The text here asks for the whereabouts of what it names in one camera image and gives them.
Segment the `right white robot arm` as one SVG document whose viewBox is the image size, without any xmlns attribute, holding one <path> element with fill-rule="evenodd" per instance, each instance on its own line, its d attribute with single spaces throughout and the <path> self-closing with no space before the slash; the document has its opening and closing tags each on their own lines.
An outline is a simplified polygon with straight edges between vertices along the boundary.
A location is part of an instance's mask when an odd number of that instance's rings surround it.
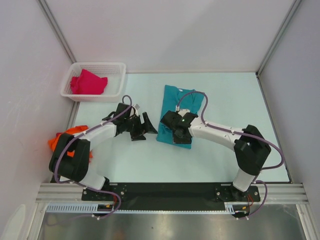
<svg viewBox="0 0 320 240">
<path fill-rule="evenodd" d="M 243 129 L 214 126 L 187 109 L 169 110 L 160 122 L 172 131 L 175 144 L 190 144 L 193 138 L 199 138 L 222 145 L 235 153 L 238 171 L 231 184 L 230 194 L 237 201 L 248 196 L 251 183 L 271 153 L 271 147 L 253 125 Z"/>
</svg>

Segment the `white plastic basket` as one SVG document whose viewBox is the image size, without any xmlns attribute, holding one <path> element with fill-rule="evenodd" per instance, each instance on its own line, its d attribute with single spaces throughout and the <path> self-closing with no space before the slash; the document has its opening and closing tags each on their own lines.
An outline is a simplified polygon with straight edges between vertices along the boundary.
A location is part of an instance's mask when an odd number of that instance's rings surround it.
<svg viewBox="0 0 320 240">
<path fill-rule="evenodd" d="M 108 83 L 102 94 L 74 94 L 70 83 L 80 76 L 82 70 L 107 78 Z M 73 63 L 61 82 L 60 95 L 74 102 L 115 103 L 121 100 L 126 86 L 126 65 L 121 62 L 76 62 Z"/>
</svg>

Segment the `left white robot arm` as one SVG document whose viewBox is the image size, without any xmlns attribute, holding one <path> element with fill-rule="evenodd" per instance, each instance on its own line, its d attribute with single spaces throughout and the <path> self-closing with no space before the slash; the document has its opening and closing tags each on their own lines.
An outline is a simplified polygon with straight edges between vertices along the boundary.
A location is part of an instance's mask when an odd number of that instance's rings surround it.
<svg viewBox="0 0 320 240">
<path fill-rule="evenodd" d="M 107 199 L 111 193 L 110 180 L 90 169 L 90 153 L 99 144 L 122 133 L 129 133 L 132 141 L 144 141 L 145 134 L 158 131 L 146 112 L 140 115 L 136 106 L 119 103 L 98 125 L 76 134 L 60 135 L 49 162 L 55 181 L 60 183 L 59 177 L 64 177 L 63 183 L 78 183 L 93 189 L 98 199 Z"/>
</svg>

